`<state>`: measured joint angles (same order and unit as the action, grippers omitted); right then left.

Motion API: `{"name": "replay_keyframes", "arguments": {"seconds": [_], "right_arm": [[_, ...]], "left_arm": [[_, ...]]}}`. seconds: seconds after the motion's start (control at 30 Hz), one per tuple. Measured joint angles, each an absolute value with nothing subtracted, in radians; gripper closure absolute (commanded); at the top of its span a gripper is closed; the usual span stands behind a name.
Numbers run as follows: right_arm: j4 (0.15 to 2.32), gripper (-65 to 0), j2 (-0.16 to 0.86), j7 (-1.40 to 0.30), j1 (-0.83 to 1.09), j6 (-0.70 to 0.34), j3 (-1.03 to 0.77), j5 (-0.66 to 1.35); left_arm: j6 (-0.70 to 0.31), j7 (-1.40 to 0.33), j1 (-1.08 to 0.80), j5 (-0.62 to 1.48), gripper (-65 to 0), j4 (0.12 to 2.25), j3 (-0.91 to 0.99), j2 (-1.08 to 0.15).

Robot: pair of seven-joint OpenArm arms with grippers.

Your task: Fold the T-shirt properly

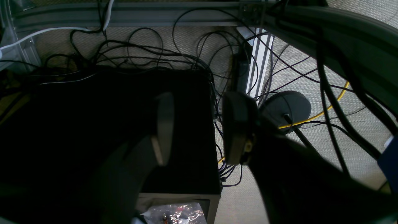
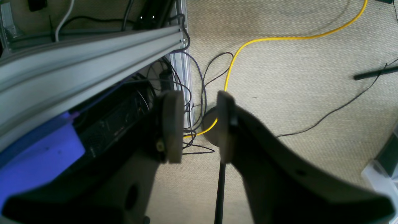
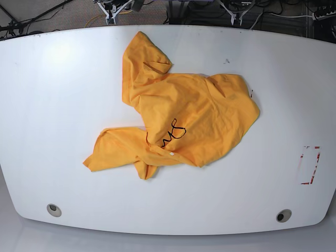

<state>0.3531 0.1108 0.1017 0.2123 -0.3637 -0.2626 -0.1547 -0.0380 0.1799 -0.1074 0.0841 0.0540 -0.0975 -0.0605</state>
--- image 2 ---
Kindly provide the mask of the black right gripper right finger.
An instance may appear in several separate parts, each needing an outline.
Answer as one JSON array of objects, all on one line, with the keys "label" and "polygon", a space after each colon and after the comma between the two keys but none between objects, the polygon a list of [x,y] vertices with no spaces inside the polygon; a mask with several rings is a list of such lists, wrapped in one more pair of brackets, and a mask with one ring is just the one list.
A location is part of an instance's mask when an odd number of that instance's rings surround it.
[{"label": "black right gripper right finger", "polygon": [[314,167],[254,115],[217,94],[221,162],[240,173],[256,224],[385,224],[391,199]]}]

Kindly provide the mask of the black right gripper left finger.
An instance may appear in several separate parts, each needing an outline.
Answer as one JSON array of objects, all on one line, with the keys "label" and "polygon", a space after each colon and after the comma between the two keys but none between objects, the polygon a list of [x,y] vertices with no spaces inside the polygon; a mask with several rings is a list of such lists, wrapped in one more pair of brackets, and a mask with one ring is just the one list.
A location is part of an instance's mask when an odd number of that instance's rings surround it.
[{"label": "black right gripper left finger", "polygon": [[22,224],[142,224],[158,166],[182,160],[183,119],[183,93],[162,93],[110,149],[9,197],[2,215]]}]

